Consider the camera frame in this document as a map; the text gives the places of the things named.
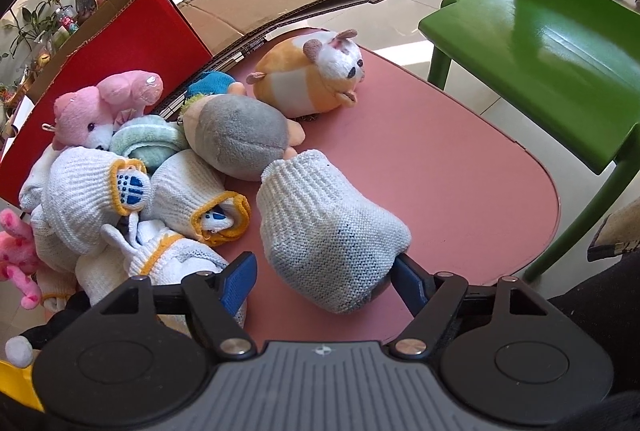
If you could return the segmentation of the red cardboard box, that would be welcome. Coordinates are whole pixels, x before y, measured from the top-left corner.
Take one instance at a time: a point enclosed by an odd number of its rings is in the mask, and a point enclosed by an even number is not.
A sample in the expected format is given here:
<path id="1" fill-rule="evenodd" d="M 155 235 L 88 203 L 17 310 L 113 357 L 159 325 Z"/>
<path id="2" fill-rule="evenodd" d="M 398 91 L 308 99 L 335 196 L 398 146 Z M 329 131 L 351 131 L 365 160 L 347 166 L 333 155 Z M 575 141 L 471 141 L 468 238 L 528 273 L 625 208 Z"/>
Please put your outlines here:
<path id="1" fill-rule="evenodd" d="M 32 165 L 52 140 L 41 128 L 54 120 L 58 96 L 127 70 L 150 70 L 163 95 L 198 73 L 212 53 L 171 0 L 107 0 L 53 56 L 29 87 L 34 103 L 1 160 L 1 199 L 18 205 Z"/>

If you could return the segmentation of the black grey monkey plush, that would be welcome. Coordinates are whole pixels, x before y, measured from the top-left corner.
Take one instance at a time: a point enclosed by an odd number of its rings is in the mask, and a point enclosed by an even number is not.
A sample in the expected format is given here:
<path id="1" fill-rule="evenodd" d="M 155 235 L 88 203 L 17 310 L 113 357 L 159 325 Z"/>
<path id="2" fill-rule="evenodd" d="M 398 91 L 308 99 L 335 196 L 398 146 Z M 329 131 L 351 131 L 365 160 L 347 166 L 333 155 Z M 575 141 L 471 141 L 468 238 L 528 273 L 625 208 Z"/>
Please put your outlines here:
<path id="1" fill-rule="evenodd" d="M 41 351 L 68 326 L 91 307 L 85 291 L 74 293 L 66 307 L 53 314 L 44 324 L 24 330 L 18 336 L 10 338 L 4 346 L 8 362 L 18 368 L 26 368 L 34 361 L 34 352 Z"/>

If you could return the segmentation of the grey beige round plush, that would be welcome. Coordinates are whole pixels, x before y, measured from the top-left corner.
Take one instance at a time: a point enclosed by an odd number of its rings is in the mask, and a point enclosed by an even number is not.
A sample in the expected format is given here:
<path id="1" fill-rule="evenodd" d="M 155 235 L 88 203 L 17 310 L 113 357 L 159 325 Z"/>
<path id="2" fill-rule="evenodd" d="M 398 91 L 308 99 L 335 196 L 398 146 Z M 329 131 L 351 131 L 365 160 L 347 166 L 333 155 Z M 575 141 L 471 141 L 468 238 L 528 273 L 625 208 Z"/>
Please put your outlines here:
<path id="1" fill-rule="evenodd" d="M 235 94 L 196 95 L 182 107 L 191 149 L 218 172 L 257 182 L 273 161 L 294 154 L 302 126 L 264 102 Z"/>

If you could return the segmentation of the white glove bundle lower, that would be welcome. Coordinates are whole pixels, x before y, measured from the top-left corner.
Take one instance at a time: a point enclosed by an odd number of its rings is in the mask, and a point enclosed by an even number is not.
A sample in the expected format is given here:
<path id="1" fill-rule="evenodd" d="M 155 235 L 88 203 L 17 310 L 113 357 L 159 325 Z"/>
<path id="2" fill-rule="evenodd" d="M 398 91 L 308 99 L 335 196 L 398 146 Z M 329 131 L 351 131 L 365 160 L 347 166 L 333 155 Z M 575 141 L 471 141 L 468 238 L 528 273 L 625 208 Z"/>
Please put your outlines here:
<path id="1" fill-rule="evenodd" d="M 154 286 L 179 284 L 198 271 L 216 274 L 228 262 L 212 248 L 183 236 L 160 220 L 128 217 L 128 232 L 111 224 L 101 226 L 102 247 L 81 255 L 75 265 L 79 286 L 94 305 L 127 278 L 148 276 Z"/>

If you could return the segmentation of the pink spotted giraffe plush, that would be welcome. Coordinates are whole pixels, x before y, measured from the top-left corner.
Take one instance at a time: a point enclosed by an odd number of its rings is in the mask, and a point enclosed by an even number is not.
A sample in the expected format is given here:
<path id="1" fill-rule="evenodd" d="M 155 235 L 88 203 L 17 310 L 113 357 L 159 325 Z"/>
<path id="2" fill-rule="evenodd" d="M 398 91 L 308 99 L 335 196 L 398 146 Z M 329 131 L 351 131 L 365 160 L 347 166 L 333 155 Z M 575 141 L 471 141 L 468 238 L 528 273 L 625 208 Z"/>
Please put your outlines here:
<path id="1" fill-rule="evenodd" d="M 33 310 L 41 302 L 41 290 L 32 276 L 38 271 L 38 258 L 32 228 L 11 209 L 3 209 L 1 222 L 1 280 L 11 281 L 21 292 L 21 307 Z"/>

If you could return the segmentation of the white glove bundle blue grid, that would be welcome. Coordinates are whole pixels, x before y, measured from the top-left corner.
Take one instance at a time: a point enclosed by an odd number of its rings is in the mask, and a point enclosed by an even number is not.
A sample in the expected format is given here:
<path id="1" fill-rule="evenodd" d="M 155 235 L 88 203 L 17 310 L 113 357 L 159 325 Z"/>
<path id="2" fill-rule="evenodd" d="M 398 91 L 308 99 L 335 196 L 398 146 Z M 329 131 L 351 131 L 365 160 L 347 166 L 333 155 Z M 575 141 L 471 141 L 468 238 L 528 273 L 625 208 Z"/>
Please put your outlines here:
<path id="1" fill-rule="evenodd" d="M 101 227 L 139 212 L 150 197 L 145 165 L 114 152 L 48 147 L 18 193 L 29 214 L 37 255 L 52 269 L 71 271 L 81 255 L 100 252 Z"/>

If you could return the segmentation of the pink bear plush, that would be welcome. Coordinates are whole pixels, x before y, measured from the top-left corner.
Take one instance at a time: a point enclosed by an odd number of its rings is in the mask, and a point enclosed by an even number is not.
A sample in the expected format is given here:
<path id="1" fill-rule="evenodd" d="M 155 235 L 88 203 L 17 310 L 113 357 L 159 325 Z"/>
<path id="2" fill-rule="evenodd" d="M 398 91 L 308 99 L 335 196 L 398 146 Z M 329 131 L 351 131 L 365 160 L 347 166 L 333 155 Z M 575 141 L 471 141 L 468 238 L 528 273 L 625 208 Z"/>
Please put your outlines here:
<path id="1" fill-rule="evenodd" d="M 93 86 L 65 93 L 53 104 L 52 149 L 70 147 L 109 150 L 114 133 L 155 105 L 164 84 L 155 72 L 130 70 L 112 74 Z"/>

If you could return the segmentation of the orange white hamster plush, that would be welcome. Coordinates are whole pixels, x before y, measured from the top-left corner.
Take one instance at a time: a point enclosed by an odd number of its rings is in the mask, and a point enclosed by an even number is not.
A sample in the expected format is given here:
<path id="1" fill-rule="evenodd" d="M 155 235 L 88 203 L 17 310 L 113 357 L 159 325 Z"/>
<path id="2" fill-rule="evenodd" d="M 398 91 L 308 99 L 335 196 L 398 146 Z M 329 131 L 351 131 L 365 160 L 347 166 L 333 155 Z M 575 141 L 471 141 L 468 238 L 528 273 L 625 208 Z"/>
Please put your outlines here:
<path id="1" fill-rule="evenodd" d="M 364 77 L 356 36 L 347 29 L 288 38 L 258 61 L 246 83 L 257 99 L 290 119 L 354 107 Z"/>

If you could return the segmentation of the blue hat small doll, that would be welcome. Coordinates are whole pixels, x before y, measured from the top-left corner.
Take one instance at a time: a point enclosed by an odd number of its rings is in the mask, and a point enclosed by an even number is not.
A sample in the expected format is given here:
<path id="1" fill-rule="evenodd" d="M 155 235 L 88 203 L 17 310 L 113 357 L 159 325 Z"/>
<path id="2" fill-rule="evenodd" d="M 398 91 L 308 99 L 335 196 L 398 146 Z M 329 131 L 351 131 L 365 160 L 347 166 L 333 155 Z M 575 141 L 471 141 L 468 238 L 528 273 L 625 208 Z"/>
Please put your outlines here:
<path id="1" fill-rule="evenodd" d="M 233 76 L 220 71 L 206 71 L 191 83 L 184 93 L 184 100 L 201 95 L 236 94 L 245 95 L 245 85 Z"/>

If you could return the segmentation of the yellow plastic chair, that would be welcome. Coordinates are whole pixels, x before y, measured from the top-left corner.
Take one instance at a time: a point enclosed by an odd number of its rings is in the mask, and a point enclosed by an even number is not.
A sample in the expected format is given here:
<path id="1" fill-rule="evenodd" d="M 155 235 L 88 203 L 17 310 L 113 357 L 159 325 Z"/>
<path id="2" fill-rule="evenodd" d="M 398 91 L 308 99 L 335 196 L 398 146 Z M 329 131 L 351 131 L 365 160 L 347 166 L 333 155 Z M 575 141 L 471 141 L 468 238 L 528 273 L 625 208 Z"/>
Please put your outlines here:
<path id="1" fill-rule="evenodd" d="M 32 383 L 32 365 L 16 367 L 8 362 L 0 362 L 0 389 L 18 403 L 37 411 L 43 411 L 40 399 Z"/>

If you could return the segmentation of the green plastic chair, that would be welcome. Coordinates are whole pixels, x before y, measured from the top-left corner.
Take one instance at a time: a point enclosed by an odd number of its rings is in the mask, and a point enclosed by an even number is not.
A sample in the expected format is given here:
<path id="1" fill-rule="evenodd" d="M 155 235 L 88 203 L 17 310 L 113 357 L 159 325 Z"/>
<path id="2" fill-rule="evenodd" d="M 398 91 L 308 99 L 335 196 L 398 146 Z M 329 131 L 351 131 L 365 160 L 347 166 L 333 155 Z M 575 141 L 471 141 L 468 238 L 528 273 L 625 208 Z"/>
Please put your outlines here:
<path id="1" fill-rule="evenodd" d="M 528 266 L 534 281 L 572 249 L 639 171 L 639 16 L 613 0 L 442 0 L 424 17 L 428 79 L 459 65 L 606 181 Z"/>

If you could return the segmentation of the white glove bundle yellow cuff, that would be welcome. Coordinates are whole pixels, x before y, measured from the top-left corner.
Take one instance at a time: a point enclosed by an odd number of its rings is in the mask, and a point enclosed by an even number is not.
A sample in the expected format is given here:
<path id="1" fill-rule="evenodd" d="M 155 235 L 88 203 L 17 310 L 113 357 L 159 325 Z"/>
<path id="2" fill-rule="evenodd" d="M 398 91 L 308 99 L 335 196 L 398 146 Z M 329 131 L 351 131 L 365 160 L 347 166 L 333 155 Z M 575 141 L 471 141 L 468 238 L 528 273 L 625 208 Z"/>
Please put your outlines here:
<path id="1" fill-rule="evenodd" d="M 144 221 L 215 248 L 240 239 L 250 226 L 250 203 L 191 149 L 173 154 L 151 176 Z"/>

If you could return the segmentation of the white knitted glove bundle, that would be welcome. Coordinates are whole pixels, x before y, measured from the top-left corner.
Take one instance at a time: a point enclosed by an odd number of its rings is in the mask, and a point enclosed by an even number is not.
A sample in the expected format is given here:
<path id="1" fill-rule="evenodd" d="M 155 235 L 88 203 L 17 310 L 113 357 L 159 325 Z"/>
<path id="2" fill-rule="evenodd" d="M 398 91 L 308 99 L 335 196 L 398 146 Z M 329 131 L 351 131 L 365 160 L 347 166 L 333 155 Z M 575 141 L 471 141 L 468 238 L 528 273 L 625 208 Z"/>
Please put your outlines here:
<path id="1" fill-rule="evenodd" d="M 271 162 L 256 201 L 267 262 L 333 314 L 367 304 L 410 247 L 408 226 L 364 197 L 317 149 Z"/>

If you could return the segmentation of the green striped rolled cloth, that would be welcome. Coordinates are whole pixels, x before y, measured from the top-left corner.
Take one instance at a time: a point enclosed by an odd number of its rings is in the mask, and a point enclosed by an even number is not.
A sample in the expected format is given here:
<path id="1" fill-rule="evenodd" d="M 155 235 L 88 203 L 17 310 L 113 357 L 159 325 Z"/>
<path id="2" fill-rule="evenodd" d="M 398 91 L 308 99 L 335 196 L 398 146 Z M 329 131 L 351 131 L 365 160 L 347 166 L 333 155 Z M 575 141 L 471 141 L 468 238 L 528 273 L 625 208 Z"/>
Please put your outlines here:
<path id="1" fill-rule="evenodd" d="M 110 144 L 111 152 L 140 160 L 149 174 L 165 160 L 188 148 L 182 126 L 155 114 L 127 121 L 114 133 Z"/>

